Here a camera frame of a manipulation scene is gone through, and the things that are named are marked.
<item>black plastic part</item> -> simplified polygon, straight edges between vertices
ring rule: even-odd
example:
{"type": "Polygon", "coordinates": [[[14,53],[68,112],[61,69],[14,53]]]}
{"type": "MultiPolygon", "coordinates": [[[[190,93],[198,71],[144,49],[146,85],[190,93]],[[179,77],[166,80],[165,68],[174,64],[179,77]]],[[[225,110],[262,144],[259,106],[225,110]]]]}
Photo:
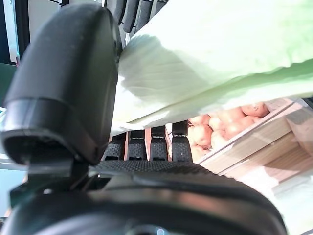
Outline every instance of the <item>black plastic part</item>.
{"type": "Polygon", "coordinates": [[[104,151],[104,155],[102,160],[124,160],[125,155],[125,140],[112,140],[106,151],[104,151]]]}
{"type": "Polygon", "coordinates": [[[173,136],[172,159],[174,162],[192,162],[191,149],[187,137],[173,136]]]}
{"type": "Polygon", "coordinates": [[[141,161],[147,160],[147,151],[145,144],[145,131],[137,130],[130,132],[130,140],[128,143],[127,160],[141,161]]]}
{"type": "Polygon", "coordinates": [[[138,6],[140,0],[128,0],[125,17],[123,19],[123,29],[126,33],[130,33],[136,21],[138,6]]]}
{"type": "Polygon", "coordinates": [[[168,161],[166,139],[151,139],[150,161],[168,161]]]}
{"type": "Polygon", "coordinates": [[[166,5],[168,0],[158,0],[156,3],[156,14],[166,5]]]}
{"type": "Polygon", "coordinates": [[[152,138],[165,138],[165,126],[158,126],[151,128],[152,138]]]}
{"type": "Polygon", "coordinates": [[[149,22],[153,1],[143,0],[139,11],[138,21],[135,32],[139,31],[147,22],[149,22]]]}
{"type": "Polygon", "coordinates": [[[151,128],[150,161],[168,161],[165,126],[151,128]]]}
{"type": "Polygon", "coordinates": [[[114,19],[120,25],[125,14],[127,0],[107,0],[107,8],[112,12],[114,19]]]}
{"type": "Polygon", "coordinates": [[[172,125],[173,136],[187,136],[188,135],[188,121],[180,121],[172,125]]]}
{"type": "Polygon", "coordinates": [[[102,190],[38,195],[13,210],[3,234],[123,235],[158,231],[188,235],[287,234],[280,214],[265,197],[212,173],[118,175],[102,190]]]}
{"type": "Polygon", "coordinates": [[[8,91],[1,138],[9,157],[26,164],[35,136],[97,164],[109,140],[121,50],[109,10],[62,7],[28,47],[8,91]]]}

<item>black rubber tread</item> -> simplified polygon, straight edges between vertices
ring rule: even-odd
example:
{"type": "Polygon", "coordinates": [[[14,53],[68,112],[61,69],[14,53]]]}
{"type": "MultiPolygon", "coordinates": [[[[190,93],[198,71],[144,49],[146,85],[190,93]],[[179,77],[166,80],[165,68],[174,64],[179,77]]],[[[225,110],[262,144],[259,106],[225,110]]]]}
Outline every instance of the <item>black rubber tread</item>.
{"type": "Polygon", "coordinates": [[[262,194],[232,178],[214,174],[198,164],[163,161],[108,161],[91,167],[90,172],[100,175],[132,173],[134,180],[145,187],[186,190],[249,201],[265,208],[284,224],[277,208],[262,194]]]}
{"type": "Polygon", "coordinates": [[[172,159],[174,162],[192,162],[191,149],[187,137],[172,138],[172,159]]]}
{"type": "Polygon", "coordinates": [[[133,139],[129,141],[127,160],[147,160],[147,151],[144,139],[133,139]]]}
{"type": "Polygon", "coordinates": [[[150,161],[168,161],[167,144],[165,139],[151,139],[150,161]]]}
{"type": "Polygon", "coordinates": [[[112,140],[106,150],[104,151],[104,155],[102,160],[112,160],[113,158],[117,158],[116,160],[124,160],[125,154],[125,141],[123,140],[112,140]]]}

